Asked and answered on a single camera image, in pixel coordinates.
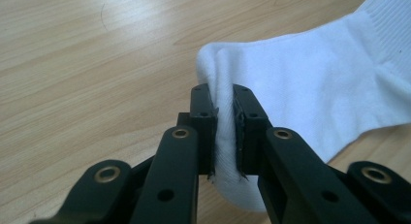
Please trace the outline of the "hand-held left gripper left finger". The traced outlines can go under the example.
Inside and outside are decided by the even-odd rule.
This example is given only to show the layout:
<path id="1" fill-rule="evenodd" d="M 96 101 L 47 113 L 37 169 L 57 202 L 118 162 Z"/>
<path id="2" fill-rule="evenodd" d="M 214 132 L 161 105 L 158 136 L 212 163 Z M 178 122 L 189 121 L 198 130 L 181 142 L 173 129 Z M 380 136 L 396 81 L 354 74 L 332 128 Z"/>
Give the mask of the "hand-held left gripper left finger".
<path id="1" fill-rule="evenodd" d="M 131 224 L 196 224 L 199 176 L 214 173 L 217 110 L 207 84 L 167 130 L 149 167 Z"/>

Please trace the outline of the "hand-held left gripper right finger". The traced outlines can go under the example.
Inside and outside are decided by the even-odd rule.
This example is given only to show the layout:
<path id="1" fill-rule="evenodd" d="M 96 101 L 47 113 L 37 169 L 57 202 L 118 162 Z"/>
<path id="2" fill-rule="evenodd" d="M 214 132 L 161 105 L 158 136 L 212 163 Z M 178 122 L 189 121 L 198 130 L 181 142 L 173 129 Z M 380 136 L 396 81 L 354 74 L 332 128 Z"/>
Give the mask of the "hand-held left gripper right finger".
<path id="1" fill-rule="evenodd" d="M 234 86 L 237 169 L 256 176 L 273 224 L 378 224 L 295 131 L 274 127 L 251 89 Z"/>

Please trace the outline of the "white sock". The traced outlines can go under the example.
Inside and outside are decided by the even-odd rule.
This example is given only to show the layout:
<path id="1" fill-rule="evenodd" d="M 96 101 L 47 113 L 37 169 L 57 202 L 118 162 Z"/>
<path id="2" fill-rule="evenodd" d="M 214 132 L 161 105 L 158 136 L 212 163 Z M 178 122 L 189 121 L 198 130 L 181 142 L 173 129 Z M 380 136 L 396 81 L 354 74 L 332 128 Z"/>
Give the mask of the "white sock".
<path id="1" fill-rule="evenodd" d="M 217 191 L 264 210 L 257 178 L 236 165 L 233 87 L 250 88 L 269 121 L 299 133 L 328 162 L 361 133 L 411 123 L 411 0 L 365 0 L 309 31 L 251 43 L 211 43 L 197 75 L 218 109 Z"/>

